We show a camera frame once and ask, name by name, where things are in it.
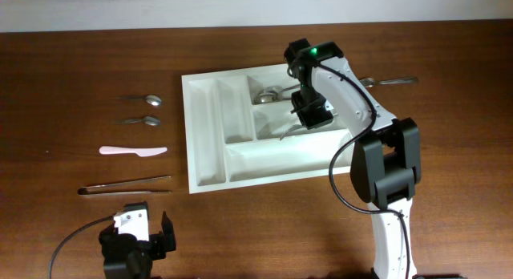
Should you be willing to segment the metal fork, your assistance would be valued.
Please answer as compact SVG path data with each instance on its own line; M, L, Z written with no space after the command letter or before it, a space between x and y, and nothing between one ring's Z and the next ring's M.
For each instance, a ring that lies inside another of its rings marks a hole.
M299 131L302 129L305 129L305 126L303 126L301 124L294 124L293 126L289 127L284 133L281 134L281 136L279 137L279 140L282 141L284 138L291 135L293 132Z
M385 80L377 80L372 77L360 79L359 82L366 88L376 87L379 85L392 85L392 84L404 84L404 83L417 83L417 77L404 77L397 79L385 79Z

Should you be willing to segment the large metal spoon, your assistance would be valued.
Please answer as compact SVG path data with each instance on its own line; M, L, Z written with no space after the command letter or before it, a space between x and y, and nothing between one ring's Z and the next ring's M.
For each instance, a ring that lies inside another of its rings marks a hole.
M284 97L282 94L275 92L264 92L260 93L253 100L254 105L266 104L266 103L277 103L284 100L290 100L290 97Z
M263 90L261 90L258 93L258 95L263 95L264 93L271 93L271 92L275 92L277 94L280 94L282 92L286 92L286 91L291 91L291 90L297 89L300 86L301 86L300 84L296 84L296 85L293 85L291 87L269 86L269 87L265 87Z

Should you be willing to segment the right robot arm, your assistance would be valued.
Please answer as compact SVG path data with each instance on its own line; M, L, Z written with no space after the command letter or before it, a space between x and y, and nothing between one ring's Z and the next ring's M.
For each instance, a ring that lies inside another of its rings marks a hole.
M288 45L284 59L288 76L299 82L291 103L301 126L308 130L324 127L339 115L351 134L329 162L328 178L346 207L371 217L372 277L416 278L410 210L422 177L417 124L411 118L398 119L374 99L335 42L313 46L302 38ZM335 164L348 148L353 150L350 180L366 208L351 204L334 186Z

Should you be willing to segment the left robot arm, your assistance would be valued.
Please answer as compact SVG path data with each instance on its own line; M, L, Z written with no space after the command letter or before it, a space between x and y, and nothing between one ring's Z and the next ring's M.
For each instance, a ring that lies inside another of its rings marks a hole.
M176 251L172 221L162 214L162 230L149 233L147 211L118 212L114 223L99 234L106 278L147 279L153 262Z

